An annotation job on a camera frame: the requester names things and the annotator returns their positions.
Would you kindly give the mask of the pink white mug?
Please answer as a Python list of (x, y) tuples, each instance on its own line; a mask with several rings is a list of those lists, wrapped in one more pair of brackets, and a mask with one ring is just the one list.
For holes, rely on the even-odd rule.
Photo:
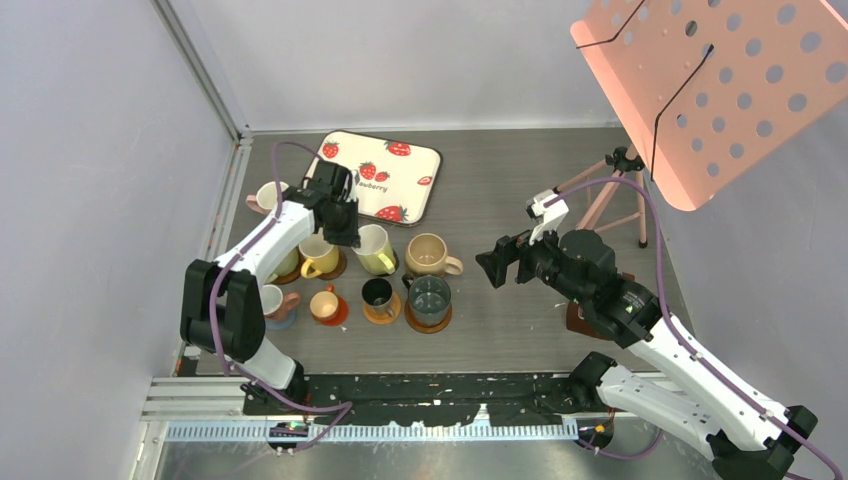
[(280, 189), (285, 192), (289, 185), (286, 182), (267, 182), (262, 185), (254, 194), (247, 195), (245, 204), (253, 211), (268, 215), (272, 212), (278, 203), (278, 192)]

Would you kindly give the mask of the yellow mug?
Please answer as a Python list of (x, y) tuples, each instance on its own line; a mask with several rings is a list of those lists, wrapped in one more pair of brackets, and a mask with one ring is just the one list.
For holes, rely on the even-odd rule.
[(353, 247), (363, 268), (372, 275), (385, 276), (393, 269), (392, 246), (387, 231), (380, 225), (370, 224), (358, 229), (360, 246)]
[(320, 234), (312, 234), (301, 241), (298, 244), (298, 250), (304, 258), (300, 270), (304, 278), (326, 276), (339, 266), (338, 247), (330, 244)]

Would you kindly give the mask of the beige brown cup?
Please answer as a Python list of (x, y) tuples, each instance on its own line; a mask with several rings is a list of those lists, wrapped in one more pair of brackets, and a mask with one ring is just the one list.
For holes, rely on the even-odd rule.
[(445, 241), (433, 233), (413, 237), (405, 251), (405, 270), (413, 277), (423, 275), (460, 275), (464, 264), (449, 255)]

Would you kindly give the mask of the dark walnut round coaster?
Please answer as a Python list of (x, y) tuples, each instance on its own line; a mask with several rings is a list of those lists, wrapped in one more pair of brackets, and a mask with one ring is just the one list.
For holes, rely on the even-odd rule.
[(336, 267), (332, 271), (321, 275), (321, 278), (324, 279), (324, 280), (334, 280), (334, 279), (338, 278), (339, 276), (341, 276), (345, 272), (345, 270), (347, 268), (347, 264), (348, 264), (348, 261), (347, 261), (347, 256), (346, 256), (345, 252), (343, 250), (339, 250), (338, 251), (338, 263), (337, 263)]

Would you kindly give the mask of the dark green mug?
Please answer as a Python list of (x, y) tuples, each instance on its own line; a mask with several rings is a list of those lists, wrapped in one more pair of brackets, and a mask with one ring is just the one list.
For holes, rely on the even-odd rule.
[(439, 323), (444, 318), (452, 300), (448, 283), (435, 275), (413, 277), (405, 274), (402, 281), (407, 288), (407, 298), (418, 321), (425, 325)]

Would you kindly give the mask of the yellow mug back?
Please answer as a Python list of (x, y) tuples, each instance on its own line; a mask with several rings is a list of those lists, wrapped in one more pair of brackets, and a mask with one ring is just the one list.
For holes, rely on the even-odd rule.
[(363, 268), (372, 275), (385, 276), (393, 269), (392, 246), (387, 231), (380, 225), (370, 224), (358, 229), (360, 246), (353, 247)]

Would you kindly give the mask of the light green cup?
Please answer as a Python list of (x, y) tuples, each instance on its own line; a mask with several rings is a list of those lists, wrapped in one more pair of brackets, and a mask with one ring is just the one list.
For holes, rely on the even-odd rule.
[(283, 259), (273, 269), (272, 273), (267, 277), (266, 282), (270, 283), (279, 277), (285, 277), (292, 272), (299, 272), (300, 255), (297, 248), (289, 251)]

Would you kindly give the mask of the dark brown ridged coaster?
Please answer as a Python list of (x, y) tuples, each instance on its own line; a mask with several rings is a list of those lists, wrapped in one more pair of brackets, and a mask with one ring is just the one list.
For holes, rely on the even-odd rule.
[(418, 321), (415, 313), (413, 311), (412, 305), (409, 301), (406, 301), (404, 304), (404, 318), (407, 324), (416, 332), (422, 334), (435, 334), (442, 330), (444, 330), (452, 320), (453, 316), (453, 305), (450, 304), (446, 310), (446, 314), (444, 318), (437, 324), (434, 325), (425, 325)]

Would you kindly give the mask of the orange black smiley coaster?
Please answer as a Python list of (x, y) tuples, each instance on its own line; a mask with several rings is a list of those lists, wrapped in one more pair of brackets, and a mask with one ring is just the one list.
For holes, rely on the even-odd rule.
[(392, 250), (392, 264), (393, 264), (393, 269), (392, 269), (392, 271), (391, 271), (391, 272), (389, 272), (389, 273), (388, 273), (388, 275), (393, 275), (393, 274), (395, 274), (395, 273), (397, 272), (397, 269), (398, 269), (398, 267), (399, 267), (399, 263), (400, 263), (400, 261), (399, 261), (399, 257), (398, 257), (398, 255), (397, 255), (397, 252), (396, 252), (395, 250)]

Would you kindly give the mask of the brown ridged wooden coaster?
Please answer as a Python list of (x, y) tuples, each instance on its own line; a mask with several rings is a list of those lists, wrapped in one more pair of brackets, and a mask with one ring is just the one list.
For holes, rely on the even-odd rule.
[(299, 279), (300, 277), (301, 277), (301, 266), (300, 265), (296, 265), (294, 268), (290, 269), (289, 271), (283, 271), (283, 269), (281, 267), (279, 267), (274, 271), (274, 278), (270, 280), (270, 283), (273, 283), (273, 284), (276, 284), (276, 285), (285, 285), (285, 284), (289, 284), (291, 282), (294, 282), (295, 280)]

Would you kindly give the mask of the small orange cup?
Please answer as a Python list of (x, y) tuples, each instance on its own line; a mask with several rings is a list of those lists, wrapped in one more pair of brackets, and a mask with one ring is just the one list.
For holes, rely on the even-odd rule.
[(331, 318), (338, 309), (339, 300), (335, 287), (330, 284), (312, 297), (309, 303), (310, 312), (321, 319)]

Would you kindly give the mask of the dark maroon cup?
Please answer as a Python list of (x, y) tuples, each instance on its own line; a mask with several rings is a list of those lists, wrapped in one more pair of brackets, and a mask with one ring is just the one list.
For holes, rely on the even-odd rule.
[(383, 278), (374, 278), (366, 281), (361, 290), (363, 306), (372, 317), (393, 317), (395, 310), (392, 307), (394, 290), (391, 283)]

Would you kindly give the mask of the red apple smiley coaster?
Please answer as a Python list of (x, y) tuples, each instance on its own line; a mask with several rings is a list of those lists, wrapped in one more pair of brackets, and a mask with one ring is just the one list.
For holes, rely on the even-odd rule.
[(349, 315), (349, 306), (344, 299), (339, 300), (338, 309), (335, 315), (331, 318), (321, 319), (316, 315), (312, 315), (313, 319), (321, 325), (335, 327), (343, 324)]

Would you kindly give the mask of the small pink white cup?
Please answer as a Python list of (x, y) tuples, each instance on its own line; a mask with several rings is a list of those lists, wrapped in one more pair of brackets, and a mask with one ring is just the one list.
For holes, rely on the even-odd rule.
[(301, 302), (298, 293), (284, 293), (277, 285), (263, 285), (260, 289), (260, 299), (264, 318), (285, 317), (288, 311), (296, 310)]

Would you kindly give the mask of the light orange round coaster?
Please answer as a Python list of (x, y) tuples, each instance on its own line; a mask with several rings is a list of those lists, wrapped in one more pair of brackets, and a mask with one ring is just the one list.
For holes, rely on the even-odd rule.
[(388, 325), (393, 323), (403, 307), (403, 302), (398, 293), (393, 293), (391, 299), (379, 306), (372, 306), (368, 303), (362, 305), (362, 311), (365, 318), (375, 325)]

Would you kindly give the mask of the blue round coaster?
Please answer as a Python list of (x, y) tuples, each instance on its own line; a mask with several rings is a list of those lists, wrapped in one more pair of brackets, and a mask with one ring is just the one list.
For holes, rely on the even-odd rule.
[(290, 328), (297, 320), (297, 311), (288, 311), (284, 318), (266, 318), (265, 325), (267, 330), (282, 331)]

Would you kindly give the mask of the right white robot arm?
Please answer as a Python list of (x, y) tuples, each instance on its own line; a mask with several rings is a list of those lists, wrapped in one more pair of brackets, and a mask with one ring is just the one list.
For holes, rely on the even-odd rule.
[(584, 410), (626, 410), (686, 442), (723, 479), (782, 479), (818, 424), (802, 405), (760, 393), (707, 351), (665, 303), (616, 267), (614, 251), (591, 230), (533, 240), (504, 236), (476, 262), (493, 287), (517, 266), (519, 284), (534, 279), (579, 307), (603, 339), (649, 362), (679, 387), (674, 393), (614, 359), (589, 353), (569, 375), (571, 397)]

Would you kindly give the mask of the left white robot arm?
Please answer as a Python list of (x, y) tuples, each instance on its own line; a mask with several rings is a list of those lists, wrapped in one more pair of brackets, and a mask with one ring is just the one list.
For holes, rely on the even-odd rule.
[(307, 398), (302, 364), (266, 336), (260, 289), (284, 257), (320, 233), (335, 246), (360, 244), (357, 173), (316, 161), (297, 185), (276, 187), (266, 219), (213, 261), (196, 259), (185, 272), (179, 334), (217, 355), (224, 372), (238, 370), (268, 389), (280, 412), (298, 412)]

